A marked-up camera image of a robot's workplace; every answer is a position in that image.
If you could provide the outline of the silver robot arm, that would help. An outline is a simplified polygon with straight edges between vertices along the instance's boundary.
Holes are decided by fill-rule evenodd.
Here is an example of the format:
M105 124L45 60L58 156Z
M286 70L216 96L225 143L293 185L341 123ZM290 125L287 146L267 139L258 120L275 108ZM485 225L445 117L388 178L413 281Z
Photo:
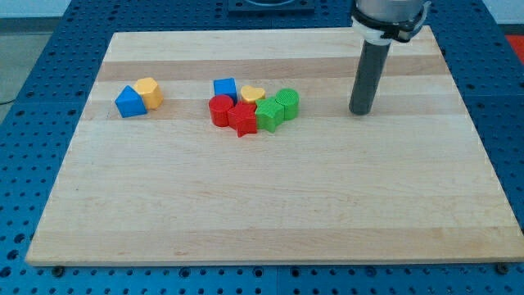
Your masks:
M423 7L423 0L356 0L356 8L364 15L384 22L413 19Z

